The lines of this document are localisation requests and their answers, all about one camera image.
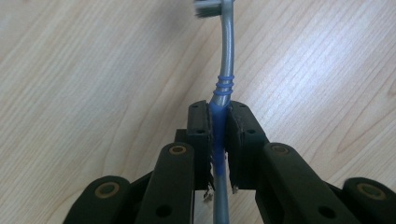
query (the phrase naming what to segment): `light wood surface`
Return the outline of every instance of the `light wood surface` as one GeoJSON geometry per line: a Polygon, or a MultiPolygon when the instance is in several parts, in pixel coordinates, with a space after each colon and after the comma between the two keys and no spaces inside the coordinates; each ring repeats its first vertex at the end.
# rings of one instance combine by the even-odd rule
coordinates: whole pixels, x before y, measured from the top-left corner
{"type": "MultiPolygon", "coordinates": [[[[396,190],[396,2],[236,0],[233,99],[324,180],[396,190]]],[[[192,0],[0,2],[0,223],[61,223],[94,179],[153,169],[219,74],[192,0]]],[[[212,222],[197,193],[195,222],[212,222]]],[[[262,223],[253,192],[233,223],[262,223]]]]}

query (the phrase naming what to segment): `blue toothbrush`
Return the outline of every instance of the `blue toothbrush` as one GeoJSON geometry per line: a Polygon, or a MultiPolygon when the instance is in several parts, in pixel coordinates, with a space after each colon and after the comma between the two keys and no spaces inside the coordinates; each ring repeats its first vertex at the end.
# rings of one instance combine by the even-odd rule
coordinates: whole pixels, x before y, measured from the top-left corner
{"type": "Polygon", "coordinates": [[[221,69],[219,81],[209,103],[213,124],[212,159],[216,188],[213,222],[229,223],[224,131],[227,106],[233,93],[233,0],[195,0],[194,5],[199,18],[221,17],[221,69]]]}

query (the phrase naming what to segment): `screw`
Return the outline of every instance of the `screw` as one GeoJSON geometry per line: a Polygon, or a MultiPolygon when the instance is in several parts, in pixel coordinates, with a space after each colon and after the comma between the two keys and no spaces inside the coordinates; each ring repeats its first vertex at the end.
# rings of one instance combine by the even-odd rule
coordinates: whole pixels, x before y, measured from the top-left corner
{"type": "Polygon", "coordinates": [[[95,190],[96,197],[100,199],[111,198],[120,190],[120,185],[116,182],[106,182],[101,184],[95,190]]]}
{"type": "Polygon", "coordinates": [[[273,145],[273,146],[271,146],[271,149],[272,149],[276,154],[279,154],[279,155],[286,155],[286,154],[289,153],[289,150],[288,150],[287,148],[282,147],[282,146],[280,146],[280,145],[273,145]]]}
{"type": "Polygon", "coordinates": [[[181,155],[183,153],[185,153],[187,151],[187,149],[183,146],[173,146],[171,148],[169,148],[169,152],[173,155],[181,155]]]}
{"type": "Polygon", "coordinates": [[[382,189],[371,184],[359,183],[357,187],[360,193],[371,199],[382,201],[387,198],[387,195],[382,191],[382,189]]]}

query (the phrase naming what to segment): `wood grain surface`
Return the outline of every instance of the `wood grain surface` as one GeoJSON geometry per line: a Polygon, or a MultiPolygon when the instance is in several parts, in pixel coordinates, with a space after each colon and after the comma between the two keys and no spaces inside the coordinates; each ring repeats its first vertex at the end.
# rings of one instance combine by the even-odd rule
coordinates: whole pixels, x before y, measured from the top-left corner
{"type": "MultiPolygon", "coordinates": [[[[233,99],[320,177],[396,190],[396,2],[236,0],[233,99]]],[[[0,2],[0,223],[61,223],[94,179],[153,169],[209,100],[219,18],[192,0],[0,2]]],[[[212,222],[198,192],[195,223],[212,222]]],[[[253,192],[232,223],[262,223],[253,192]]]]}

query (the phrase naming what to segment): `toothbrush bristles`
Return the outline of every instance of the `toothbrush bristles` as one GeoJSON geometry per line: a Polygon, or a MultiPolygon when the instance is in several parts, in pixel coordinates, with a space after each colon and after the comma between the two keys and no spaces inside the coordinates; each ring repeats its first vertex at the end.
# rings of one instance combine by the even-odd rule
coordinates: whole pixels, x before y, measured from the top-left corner
{"type": "Polygon", "coordinates": [[[221,15],[220,0],[194,0],[196,16],[208,18],[221,15]]]}

